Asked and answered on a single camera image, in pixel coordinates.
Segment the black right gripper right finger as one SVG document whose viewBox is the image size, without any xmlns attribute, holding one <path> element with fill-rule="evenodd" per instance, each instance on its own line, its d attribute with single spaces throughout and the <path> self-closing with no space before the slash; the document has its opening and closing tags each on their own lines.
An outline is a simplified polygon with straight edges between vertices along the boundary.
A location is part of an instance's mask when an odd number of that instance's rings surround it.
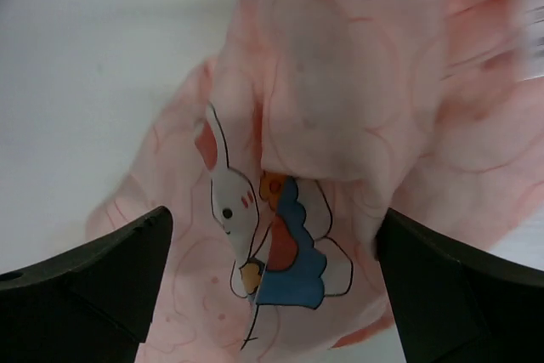
<svg viewBox="0 0 544 363">
<path fill-rule="evenodd" d="M 541 362 L 543 273 L 389 209 L 377 257 L 410 363 Z"/>
</svg>

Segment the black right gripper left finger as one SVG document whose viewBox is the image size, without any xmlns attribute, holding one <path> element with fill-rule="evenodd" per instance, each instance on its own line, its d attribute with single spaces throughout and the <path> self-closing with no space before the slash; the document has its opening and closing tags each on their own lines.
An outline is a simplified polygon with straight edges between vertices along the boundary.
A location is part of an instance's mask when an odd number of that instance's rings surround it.
<svg viewBox="0 0 544 363">
<path fill-rule="evenodd" d="M 1 275 L 1 361 L 133 362 L 173 234 L 158 207 L 108 235 Z"/>
</svg>

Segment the pink bunny print pillowcase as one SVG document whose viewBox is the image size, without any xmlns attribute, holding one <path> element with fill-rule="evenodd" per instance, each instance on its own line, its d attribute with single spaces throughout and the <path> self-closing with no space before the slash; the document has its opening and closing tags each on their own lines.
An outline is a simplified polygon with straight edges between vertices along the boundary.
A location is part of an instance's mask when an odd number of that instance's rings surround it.
<svg viewBox="0 0 544 363">
<path fill-rule="evenodd" d="M 543 0 L 237 0 L 91 238 L 165 206 L 139 362 L 302 362 L 394 318 L 389 208 L 488 248 L 543 205 Z"/>
</svg>

